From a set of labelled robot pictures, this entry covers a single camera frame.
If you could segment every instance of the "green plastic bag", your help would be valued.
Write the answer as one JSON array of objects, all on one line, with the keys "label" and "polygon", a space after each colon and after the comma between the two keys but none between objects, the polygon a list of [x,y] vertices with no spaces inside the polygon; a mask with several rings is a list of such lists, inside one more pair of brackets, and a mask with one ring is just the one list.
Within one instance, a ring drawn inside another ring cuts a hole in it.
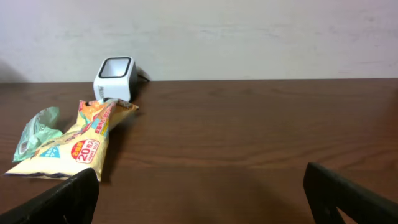
[{"label": "green plastic bag", "polygon": [[35,150],[45,141],[59,137],[62,132],[53,129],[60,115],[60,108],[49,107],[35,115],[22,132],[13,162],[23,161],[34,155]]}]

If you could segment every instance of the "brown table surface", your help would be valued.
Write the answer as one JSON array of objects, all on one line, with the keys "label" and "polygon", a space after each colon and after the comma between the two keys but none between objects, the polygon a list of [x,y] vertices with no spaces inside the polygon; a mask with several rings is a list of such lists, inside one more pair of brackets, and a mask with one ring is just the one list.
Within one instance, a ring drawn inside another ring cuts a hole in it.
[{"label": "brown table surface", "polygon": [[[92,83],[0,85],[0,172],[25,124]],[[110,134],[93,223],[313,223],[310,161],[398,202],[398,79],[151,82]],[[0,177],[0,213],[60,180]]]}]

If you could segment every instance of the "black object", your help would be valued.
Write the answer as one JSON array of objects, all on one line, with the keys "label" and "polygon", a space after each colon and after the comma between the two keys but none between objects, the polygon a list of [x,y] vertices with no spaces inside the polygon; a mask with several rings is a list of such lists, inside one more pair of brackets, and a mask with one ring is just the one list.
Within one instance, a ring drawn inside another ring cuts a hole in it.
[{"label": "black object", "polygon": [[99,192],[95,171],[85,169],[0,215],[0,223],[91,223]]},{"label": "black object", "polygon": [[358,224],[398,223],[398,205],[316,163],[308,163],[304,191],[316,224],[344,224],[337,207]]}]

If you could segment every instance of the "blue graphic on package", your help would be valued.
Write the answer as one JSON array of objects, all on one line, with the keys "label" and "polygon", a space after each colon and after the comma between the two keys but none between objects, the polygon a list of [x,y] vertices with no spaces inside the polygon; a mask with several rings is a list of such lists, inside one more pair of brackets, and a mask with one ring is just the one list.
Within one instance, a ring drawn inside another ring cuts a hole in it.
[{"label": "blue graphic on package", "polygon": [[47,149],[45,152],[43,152],[40,157],[53,157],[53,158],[59,158],[60,157],[60,145],[56,145],[51,147],[50,149]]}]

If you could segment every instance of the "table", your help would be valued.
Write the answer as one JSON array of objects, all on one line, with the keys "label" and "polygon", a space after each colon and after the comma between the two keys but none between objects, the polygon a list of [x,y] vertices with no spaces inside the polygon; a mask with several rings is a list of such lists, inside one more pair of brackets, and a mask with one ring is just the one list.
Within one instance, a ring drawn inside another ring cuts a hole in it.
[{"label": "table", "polygon": [[[25,124],[92,83],[0,85],[0,172]],[[93,223],[313,223],[309,161],[398,202],[398,79],[150,82],[110,134]],[[0,177],[3,213],[60,183]]]}]

